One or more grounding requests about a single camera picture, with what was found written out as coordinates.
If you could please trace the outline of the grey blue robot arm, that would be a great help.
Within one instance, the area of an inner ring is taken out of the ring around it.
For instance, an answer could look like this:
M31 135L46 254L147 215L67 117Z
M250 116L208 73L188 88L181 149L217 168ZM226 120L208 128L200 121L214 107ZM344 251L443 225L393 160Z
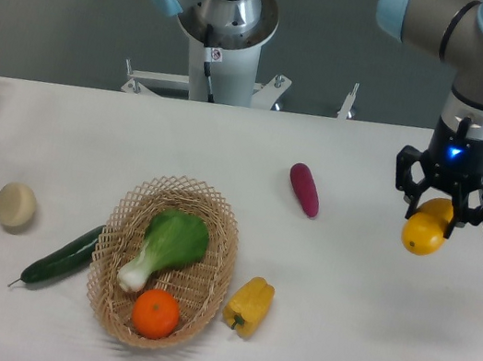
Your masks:
M190 43L192 100L249 106L259 52L278 23L275 0L150 0L179 19ZM395 184L418 212L434 188L452 199L445 233L483 221L483 0L378 0L376 21L396 40L454 67L452 90L425 151L405 146Z

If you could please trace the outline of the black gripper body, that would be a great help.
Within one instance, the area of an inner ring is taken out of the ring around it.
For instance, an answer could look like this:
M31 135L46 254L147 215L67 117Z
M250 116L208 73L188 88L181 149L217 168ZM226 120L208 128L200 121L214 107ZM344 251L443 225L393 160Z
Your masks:
M483 140L471 139L471 127L452 130L439 119L428 149L420 157L426 181L434 189L469 193L483 186Z

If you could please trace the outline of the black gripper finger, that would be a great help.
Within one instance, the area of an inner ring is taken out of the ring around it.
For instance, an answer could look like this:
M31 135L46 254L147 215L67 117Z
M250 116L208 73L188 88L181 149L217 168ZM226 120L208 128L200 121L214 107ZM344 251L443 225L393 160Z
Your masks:
M422 152L413 146L404 146L396 154L395 162L395 187L404 194L403 199L407 203L405 217L409 219L417 212L421 195L431 187L430 177L433 173L434 162L430 158L428 150ZM422 170L423 177L419 181L414 181L413 178L412 171L415 164L419 164Z
M472 183L454 182L451 191L453 217L443 235L449 239L457 227L478 226L483 222L483 184L475 188Z

